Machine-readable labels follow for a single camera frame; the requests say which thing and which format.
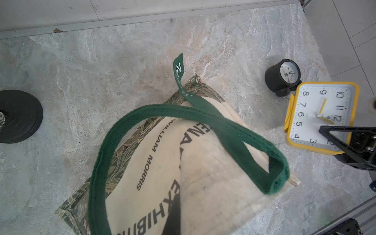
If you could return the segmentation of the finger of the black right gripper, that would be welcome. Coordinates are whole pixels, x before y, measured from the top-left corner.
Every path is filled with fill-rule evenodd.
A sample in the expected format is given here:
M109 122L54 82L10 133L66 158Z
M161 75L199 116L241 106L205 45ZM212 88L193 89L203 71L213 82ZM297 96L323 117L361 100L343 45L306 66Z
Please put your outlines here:
M351 167L376 170L376 128L322 125L319 133L343 153L335 158Z

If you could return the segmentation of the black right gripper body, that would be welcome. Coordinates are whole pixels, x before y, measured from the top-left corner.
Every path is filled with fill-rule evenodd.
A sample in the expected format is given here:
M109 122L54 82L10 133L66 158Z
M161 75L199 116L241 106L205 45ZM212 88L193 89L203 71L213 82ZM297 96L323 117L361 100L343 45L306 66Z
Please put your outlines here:
M363 235L358 222L349 218L341 224L329 229L324 235Z

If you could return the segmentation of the yellow square alarm clock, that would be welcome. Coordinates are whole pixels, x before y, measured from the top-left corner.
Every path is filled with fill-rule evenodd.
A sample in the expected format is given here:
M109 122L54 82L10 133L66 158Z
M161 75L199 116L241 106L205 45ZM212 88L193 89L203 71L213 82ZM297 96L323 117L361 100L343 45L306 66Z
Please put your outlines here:
M354 82L305 82L291 95L284 131L290 147L324 155L342 154L319 133L322 125L353 126L360 88Z

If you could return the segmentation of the small black alarm clock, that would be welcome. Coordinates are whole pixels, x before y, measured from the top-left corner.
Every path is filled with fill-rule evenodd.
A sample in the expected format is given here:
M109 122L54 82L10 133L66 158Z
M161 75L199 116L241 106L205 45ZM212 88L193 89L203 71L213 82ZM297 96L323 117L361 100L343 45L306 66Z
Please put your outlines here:
M301 71L296 62L284 59L267 69L265 83L278 97L286 97L302 83Z

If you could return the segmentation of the canvas tote bag green handles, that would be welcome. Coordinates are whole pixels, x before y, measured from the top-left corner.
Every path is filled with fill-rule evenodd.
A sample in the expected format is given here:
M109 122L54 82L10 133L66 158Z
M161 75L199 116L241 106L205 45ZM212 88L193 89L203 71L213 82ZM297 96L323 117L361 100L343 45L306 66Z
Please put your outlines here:
M181 83L108 131L92 176L56 211L78 235L229 235L300 184L211 87Z

